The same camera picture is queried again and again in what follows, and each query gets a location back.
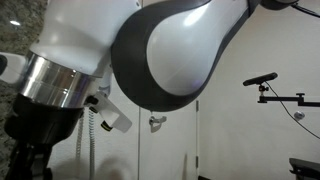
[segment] door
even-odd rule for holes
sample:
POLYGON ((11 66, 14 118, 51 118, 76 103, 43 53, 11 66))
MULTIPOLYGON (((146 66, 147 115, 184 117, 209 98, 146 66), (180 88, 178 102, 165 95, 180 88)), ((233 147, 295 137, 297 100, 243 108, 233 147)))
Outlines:
POLYGON ((196 102, 173 112, 140 109, 140 180, 196 180, 196 102), (150 125, 151 116, 166 122, 150 125))

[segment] coiled cable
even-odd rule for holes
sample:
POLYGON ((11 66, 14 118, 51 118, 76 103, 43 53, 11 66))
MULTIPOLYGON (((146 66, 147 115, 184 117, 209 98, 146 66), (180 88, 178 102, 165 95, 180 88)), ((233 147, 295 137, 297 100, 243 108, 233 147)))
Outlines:
POLYGON ((89 138, 90 138, 90 180, 94 180, 95 173, 95 138, 94 138, 94 112, 89 110, 89 138))
POLYGON ((79 119, 78 127, 78 137, 76 145, 76 178, 80 178, 80 164, 81 164, 81 143, 82 143, 82 133, 83 133, 83 116, 79 119))

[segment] door handle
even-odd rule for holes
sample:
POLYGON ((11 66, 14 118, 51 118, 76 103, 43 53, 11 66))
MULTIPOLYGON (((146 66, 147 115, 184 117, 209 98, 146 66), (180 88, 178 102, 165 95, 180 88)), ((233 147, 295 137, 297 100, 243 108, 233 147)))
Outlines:
POLYGON ((166 116, 162 116, 161 118, 155 118, 154 116, 151 116, 149 119, 149 124, 153 126, 154 124, 162 124, 167 121, 166 116))

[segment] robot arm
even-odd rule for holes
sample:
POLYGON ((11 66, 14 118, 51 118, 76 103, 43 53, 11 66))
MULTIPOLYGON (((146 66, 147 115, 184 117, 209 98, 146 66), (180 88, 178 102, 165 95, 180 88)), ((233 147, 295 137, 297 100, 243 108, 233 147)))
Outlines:
MULTIPOLYGON (((294 2, 261 4, 282 9, 294 2)), ((0 53, 0 78, 19 84, 5 124, 18 142, 7 180, 30 178, 39 154, 47 172, 50 149, 71 135, 85 106, 114 117, 109 125, 123 132, 131 126, 108 93, 99 91, 112 72, 122 91, 145 109, 173 111, 192 102, 259 3, 176 0, 141 9, 136 0, 51 0, 27 56, 0 53)))

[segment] white wall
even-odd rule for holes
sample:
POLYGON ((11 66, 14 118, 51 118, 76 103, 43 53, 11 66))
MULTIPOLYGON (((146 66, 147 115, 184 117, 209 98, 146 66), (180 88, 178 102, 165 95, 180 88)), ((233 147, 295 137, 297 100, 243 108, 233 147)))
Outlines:
MULTIPOLYGON (((319 10, 320 1, 301 1, 319 10)), ((277 72, 282 96, 304 92, 320 101, 320 21, 288 8, 259 7, 232 40, 200 98, 200 175, 212 180, 285 180, 288 159, 320 162, 320 140, 300 128, 279 103, 258 104, 258 87, 242 82, 277 72)), ((320 135, 320 109, 302 110, 302 123, 320 135)))

